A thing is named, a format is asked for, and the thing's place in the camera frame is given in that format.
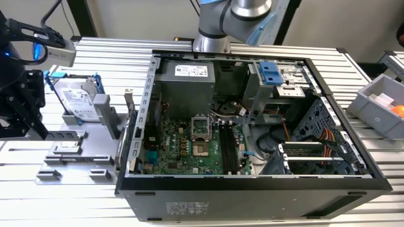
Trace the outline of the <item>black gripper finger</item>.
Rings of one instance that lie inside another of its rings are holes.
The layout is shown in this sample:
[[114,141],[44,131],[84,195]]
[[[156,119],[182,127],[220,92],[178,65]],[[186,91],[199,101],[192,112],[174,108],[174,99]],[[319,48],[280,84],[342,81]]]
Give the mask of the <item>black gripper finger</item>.
[[46,140],[48,130],[44,127],[39,109],[22,100],[16,94],[0,94],[0,139]]
[[26,108],[46,106],[44,73],[40,70],[24,71],[26,90],[30,98],[24,98]]

